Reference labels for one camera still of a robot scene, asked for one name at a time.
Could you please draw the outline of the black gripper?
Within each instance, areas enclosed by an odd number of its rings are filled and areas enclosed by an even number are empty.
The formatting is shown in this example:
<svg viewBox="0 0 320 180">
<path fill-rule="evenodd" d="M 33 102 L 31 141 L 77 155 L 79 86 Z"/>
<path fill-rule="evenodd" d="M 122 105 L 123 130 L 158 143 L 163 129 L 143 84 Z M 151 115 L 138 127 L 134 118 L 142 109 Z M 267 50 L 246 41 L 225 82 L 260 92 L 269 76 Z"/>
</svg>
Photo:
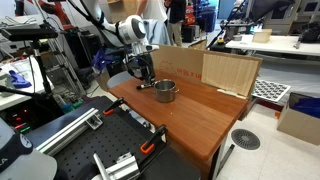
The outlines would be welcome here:
<svg viewBox="0 0 320 180">
<path fill-rule="evenodd" d="M 152 57 L 148 53 L 143 53 L 137 56 L 129 56 L 125 60 L 127 72 L 145 82 L 153 82 L 155 78 L 155 72 L 153 68 Z"/>
</svg>

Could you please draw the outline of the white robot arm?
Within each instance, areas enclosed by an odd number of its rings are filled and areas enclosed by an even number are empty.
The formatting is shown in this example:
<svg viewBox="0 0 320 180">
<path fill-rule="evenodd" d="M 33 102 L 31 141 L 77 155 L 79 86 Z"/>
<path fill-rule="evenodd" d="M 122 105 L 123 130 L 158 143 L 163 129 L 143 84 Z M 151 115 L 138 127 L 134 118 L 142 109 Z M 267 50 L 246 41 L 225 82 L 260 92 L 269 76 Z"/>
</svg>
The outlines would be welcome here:
<svg viewBox="0 0 320 180">
<path fill-rule="evenodd" d="M 155 72 L 150 52 L 158 50 L 159 46 L 148 42 L 147 31 L 140 16 L 130 15 L 125 20 L 109 23 L 99 7 L 98 0 L 79 0 L 84 11 L 72 0 L 66 1 L 98 29 L 107 45 L 118 48 L 130 46 L 132 54 L 143 61 L 140 65 L 140 80 L 146 83 L 154 81 Z"/>
</svg>

